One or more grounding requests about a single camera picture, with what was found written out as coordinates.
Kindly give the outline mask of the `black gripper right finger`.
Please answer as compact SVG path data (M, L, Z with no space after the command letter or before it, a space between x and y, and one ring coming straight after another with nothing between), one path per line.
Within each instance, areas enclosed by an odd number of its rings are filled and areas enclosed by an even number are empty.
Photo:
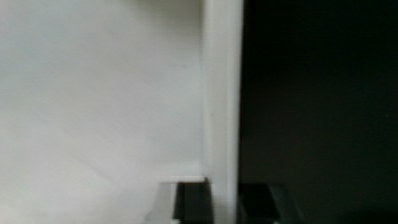
M238 224L287 224L282 188L266 183L238 186Z

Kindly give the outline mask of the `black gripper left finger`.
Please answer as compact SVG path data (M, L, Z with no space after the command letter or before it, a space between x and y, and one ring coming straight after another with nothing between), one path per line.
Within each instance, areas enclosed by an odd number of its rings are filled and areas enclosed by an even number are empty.
M213 200L209 182L179 182L172 219L179 224L213 224Z

